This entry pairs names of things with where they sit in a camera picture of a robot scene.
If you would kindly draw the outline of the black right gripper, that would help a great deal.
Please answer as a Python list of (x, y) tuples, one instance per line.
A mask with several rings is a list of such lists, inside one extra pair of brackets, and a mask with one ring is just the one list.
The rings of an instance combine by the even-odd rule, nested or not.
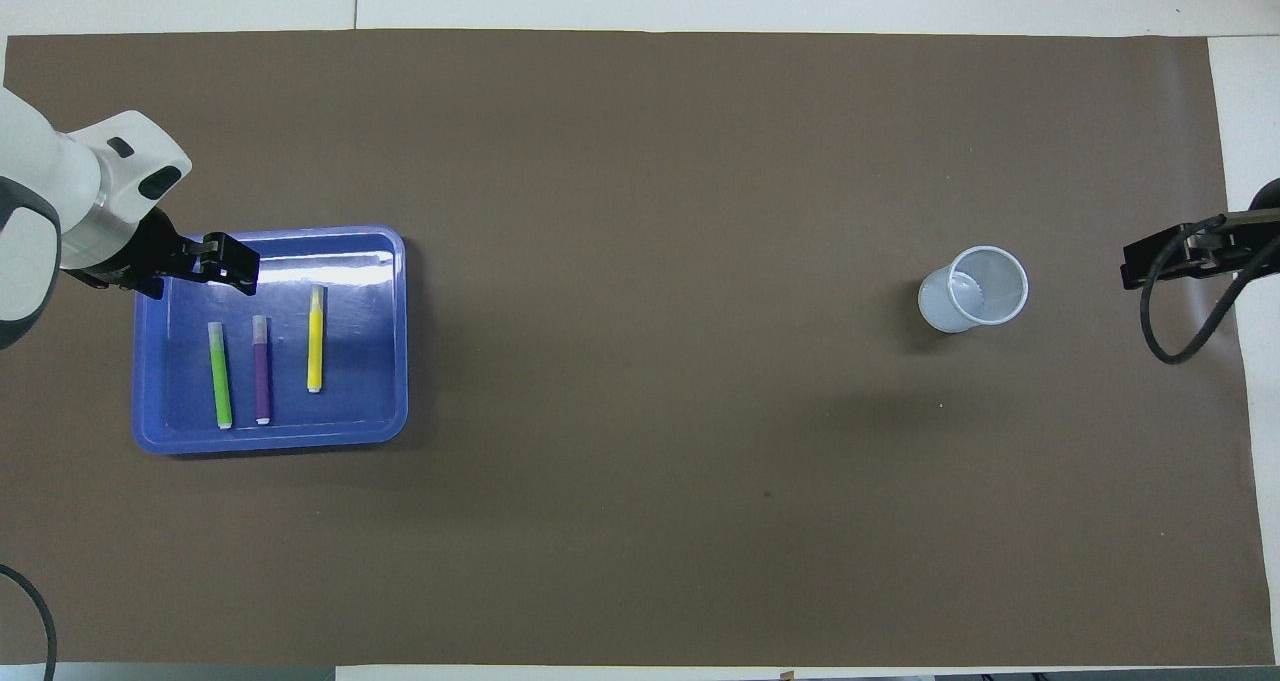
[[(1249, 262), (1262, 260), (1267, 244), (1279, 238), (1279, 224), (1243, 224), (1199, 230), (1196, 224), (1175, 224), (1138, 239), (1123, 248), (1123, 288), (1140, 289), (1152, 276), (1157, 282), (1178, 276), (1219, 276), (1243, 271)], [(1172, 251), (1164, 262), (1166, 244)]]

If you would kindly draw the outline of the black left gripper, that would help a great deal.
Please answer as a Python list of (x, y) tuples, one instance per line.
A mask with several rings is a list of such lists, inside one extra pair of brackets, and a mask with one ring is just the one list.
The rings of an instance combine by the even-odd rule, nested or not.
[(116, 288), (161, 297), (164, 276), (192, 283), (228, 285), (241, 294), (256, 294), (260, 253), (227, 233), (209, 233), (195, 244), (180, 236), (163, 210), (151, 210), (134, 234), (110, 259), (88, 268), (68, 268), (73, 276), (93, 289)]

